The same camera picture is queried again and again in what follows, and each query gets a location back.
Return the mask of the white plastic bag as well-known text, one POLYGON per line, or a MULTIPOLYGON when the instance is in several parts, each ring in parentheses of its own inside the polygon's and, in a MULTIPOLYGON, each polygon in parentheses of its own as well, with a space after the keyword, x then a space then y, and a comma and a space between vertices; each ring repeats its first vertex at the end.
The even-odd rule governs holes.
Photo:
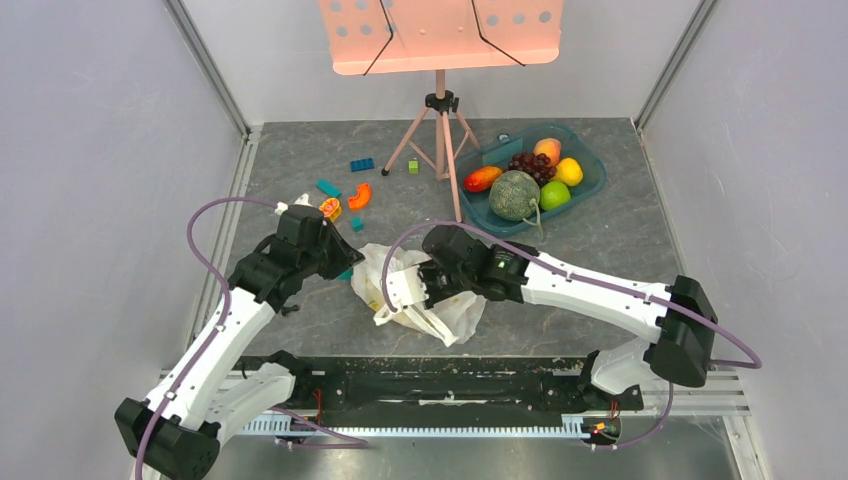
POLYGON ((437 303, 432 310, 408 308, 390 313, 380 289, 383 262, 389 251, 386 245, 368 243, 359 251, 364 261, 352 268, 351 286, 354 293, 374 311, 376 326, 394 323, 430 335, 445 347, 463 344, 476 332, 486 300, 471 292, 463 292, 437 303))

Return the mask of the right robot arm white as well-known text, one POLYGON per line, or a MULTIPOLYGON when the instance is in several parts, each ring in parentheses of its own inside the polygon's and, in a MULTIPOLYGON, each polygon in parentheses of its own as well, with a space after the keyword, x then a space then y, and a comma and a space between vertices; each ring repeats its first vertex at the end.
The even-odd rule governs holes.
POLYGON ((434 227, 422 242, 419 270, 427 304, 472 292, 489 301, 557 307, 633 334, 587 356, 580 400, 602 408, 629 387, 654 379, 705 385, 717 316, 701 284, 679 275, 671 285, 638 282, 579 268, 518 242, 491 245, 456 225, 434 227))

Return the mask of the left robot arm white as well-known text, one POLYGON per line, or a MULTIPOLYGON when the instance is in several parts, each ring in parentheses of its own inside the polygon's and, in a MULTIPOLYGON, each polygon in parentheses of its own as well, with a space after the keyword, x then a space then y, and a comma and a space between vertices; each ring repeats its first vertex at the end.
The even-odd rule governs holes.
POLYGON ((134 456, 134 476, 202 479, 222 448, 273 406, 306 405, 313 379, 271 361, 227 392, 222 384, 253 338, 288 305, 305 279, 334 280, 363 261, 316 207, 279 203, 278 225, 239 260, 229 278, 213 274, 222 297, 213 315, 168 375, 144 399, 126 398, 115 412, 134 456))

